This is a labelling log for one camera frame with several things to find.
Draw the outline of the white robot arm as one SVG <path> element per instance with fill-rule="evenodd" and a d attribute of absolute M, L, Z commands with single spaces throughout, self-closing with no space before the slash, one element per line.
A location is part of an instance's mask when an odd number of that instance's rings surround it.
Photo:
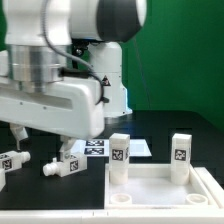
<path fill-rule="evenodd" d="M 121 43 L 144 26 L 146 0 L 2 0 L 0 121 L 60 135 L 66 161 L 78 139 L 130 114 Z"/>

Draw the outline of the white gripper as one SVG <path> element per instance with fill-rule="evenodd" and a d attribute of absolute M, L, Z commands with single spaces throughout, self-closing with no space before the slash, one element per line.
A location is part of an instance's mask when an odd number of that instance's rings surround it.
<path fill-rule="evenodd" d="M 25 127 L 64 135 L 59 153 L 67 160 L 76 139 L 95 138 L 104 130 L 103 103 L 96 105 L 99 91 L 95 80 L 65 77 L 48 84 L 45 93 L 26 93 L 0 77 L 0 121 L 11 123 L 17 149 L 28 138 Z"/>

